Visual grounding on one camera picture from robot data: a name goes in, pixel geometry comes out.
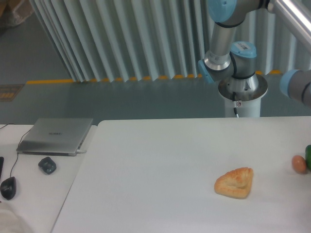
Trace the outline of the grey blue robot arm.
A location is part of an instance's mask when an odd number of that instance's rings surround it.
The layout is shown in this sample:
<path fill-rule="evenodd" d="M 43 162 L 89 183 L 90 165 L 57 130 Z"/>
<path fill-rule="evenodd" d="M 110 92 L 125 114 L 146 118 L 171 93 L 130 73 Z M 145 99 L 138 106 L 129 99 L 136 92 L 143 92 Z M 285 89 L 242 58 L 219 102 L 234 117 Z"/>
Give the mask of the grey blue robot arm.
<path fill-rule="evenodd" d="M 281 92 L 311 104 L 311 73 L 294 64 L 297 44 L 311 50 L 311 4 L 306 0 L 210 0 L 214 22 L 208 50 L 198 67 L 209 83 L 219 80 L 219 93 L 238 106 L 267 91 L 256 70 L 283 71 Z"/>

